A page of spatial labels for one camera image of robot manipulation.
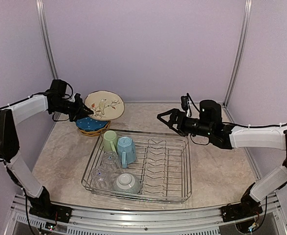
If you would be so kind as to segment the blue polka dot plate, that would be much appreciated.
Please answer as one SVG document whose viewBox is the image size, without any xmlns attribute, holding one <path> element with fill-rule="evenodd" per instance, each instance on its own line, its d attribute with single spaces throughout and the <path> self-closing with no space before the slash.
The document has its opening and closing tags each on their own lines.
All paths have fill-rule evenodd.
<svg viewBox="0 0 287 235">
<path fill-rule="evenodd" d="M 86 117 L 75 122 L 76 126 L 79 129 L 82 129 L 85 131 L 95 131 L 95 130 L 105 127 L 109 123 L 110 121 L 95 120 L 90 117 Z"/>
</svg>

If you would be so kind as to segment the yellow polka dot plate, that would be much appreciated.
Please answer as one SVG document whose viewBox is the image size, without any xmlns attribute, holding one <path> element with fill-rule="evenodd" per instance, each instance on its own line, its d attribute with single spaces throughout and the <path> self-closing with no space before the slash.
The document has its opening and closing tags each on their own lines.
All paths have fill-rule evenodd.
<svg viewBox="0 0 287 235">
<path fill-rule="evenodd" d="M 84 130 L 81 130 L 81 129 L 78 129 L 78 130 L 84 136 L 94 137 L 94 136 L 99 136 L 101 134 L 101 130 L 94 131 L 94 132 L 87 132 L 87 131 L 84 131 Z"/>
<path fill-rule="evenodd" d="M 103 131 L 103 130 L 105 130 L 105 129 L 108 129 L 108 128 L 109 128 L 109 126 L 110 126 L 110 125 L 106 125 L 105 127 L 100 128 L 100 129 L 98 129 L 98 130 Z"/>
</svg>

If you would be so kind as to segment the cream white plate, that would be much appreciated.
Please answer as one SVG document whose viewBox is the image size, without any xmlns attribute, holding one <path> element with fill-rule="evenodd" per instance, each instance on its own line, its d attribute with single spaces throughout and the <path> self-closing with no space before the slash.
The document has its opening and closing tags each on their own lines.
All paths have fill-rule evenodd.
<svg viewBox="0 0 287 235">
<path fill-rule="evenodd" d="M 92 119 L 111 121 L 121 117 L 125 111 L 123 99 L 110 91 L 95 91 L 85 99 L 85 105 L 93 111 Z"/>
</svg>

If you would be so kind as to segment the green ceramic mug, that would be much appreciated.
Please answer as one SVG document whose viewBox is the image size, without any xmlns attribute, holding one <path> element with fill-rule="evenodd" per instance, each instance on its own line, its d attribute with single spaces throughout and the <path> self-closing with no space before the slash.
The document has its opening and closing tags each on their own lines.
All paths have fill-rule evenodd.
<svg viewBox="0 0 287 235">
<path fill-rule="evenodd" d="M 103 149 L 105 152 L 117 153 L 117 133 L 113 130 L 106 131 L 103 135 Z"/>
</svg>

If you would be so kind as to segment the light blue ceramic mug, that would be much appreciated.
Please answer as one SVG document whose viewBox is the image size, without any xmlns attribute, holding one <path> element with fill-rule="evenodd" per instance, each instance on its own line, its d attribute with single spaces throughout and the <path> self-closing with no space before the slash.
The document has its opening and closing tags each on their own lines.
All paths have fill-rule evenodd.
<svg viewBox="0 0 287 235">
<path fill-rule="evenodd" d="M 136 161 L 135 143 L 132 138 L 123 136 L 117 142 L 117 154 L 122 168 L 127 168 L 129 164 Z"/>
</svg>

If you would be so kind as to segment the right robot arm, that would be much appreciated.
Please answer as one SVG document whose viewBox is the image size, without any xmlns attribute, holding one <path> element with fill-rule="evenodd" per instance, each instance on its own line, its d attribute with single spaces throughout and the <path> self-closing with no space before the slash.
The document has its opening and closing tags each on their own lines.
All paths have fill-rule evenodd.
<svg viewBox="0 0 287 235">
<path fill-rule="evenodd" d="M 221 105 L 213 100 L 202 100 L 198 118 L 191 117 L 188 96 L 181 97 L 181 107 L 158 114 L 157 119 L 180 136 L 202 136 L 220 149 L 246 147 L 273 148 L 286 151 L 282 165 L 246 190 L 237 206 L 241 217 L 248 217 L 259 203 L 273 191 L 287 184 L 287 123 L 266 126 L 244 126 L 223 122 Z"/>
</svg>

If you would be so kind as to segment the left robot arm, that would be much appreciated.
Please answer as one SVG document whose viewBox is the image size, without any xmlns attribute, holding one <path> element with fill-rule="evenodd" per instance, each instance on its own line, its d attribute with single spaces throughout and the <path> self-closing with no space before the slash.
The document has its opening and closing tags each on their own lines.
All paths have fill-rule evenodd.
<svg viewBox="0 0 287 235">
<path fill-rule="evenodd" d="M 17 127 L 43 112 L 65 114 L 70 122 L 92 115 L 94 112 L 84 104 L 79 93 L 66 93 L 68 87 L 66 81 L 55 79 L 45 92 L 0 108 L 0 162 L 11 180 L 23 190 L 31 206 L 30 214 L 65 223 L 69 221 L 72 209 L 52 203 L 46 187 L 32 174 L 21 155 Z"/>
</svg>

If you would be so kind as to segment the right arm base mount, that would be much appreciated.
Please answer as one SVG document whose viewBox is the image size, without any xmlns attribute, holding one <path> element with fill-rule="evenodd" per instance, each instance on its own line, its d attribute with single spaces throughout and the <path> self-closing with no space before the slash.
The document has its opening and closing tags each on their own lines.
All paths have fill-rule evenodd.
<svg viewBox="0 0 287 235">
<path fill-rule="evenodd" d="M 248 218 L 254 215 L 261 214 L 263 212 L 260 203 L 236 203 L 227 204 L 221 207 L 221 215 L 223 222 L 230 222 Z"/>
</svg>

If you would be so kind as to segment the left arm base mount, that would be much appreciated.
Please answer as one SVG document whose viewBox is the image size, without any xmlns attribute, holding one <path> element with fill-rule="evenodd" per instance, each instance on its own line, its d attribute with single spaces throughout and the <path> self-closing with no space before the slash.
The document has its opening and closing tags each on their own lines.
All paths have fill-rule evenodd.
<svg viewBox="0 0 287 235">
<path fill-rule="evenodd" d="M 69 223 L 72 208 L 56 204 L 51 204 L 48 209 L 39 206 L 31 206 L 29 213 L 48 220 Z"/>
</svg>

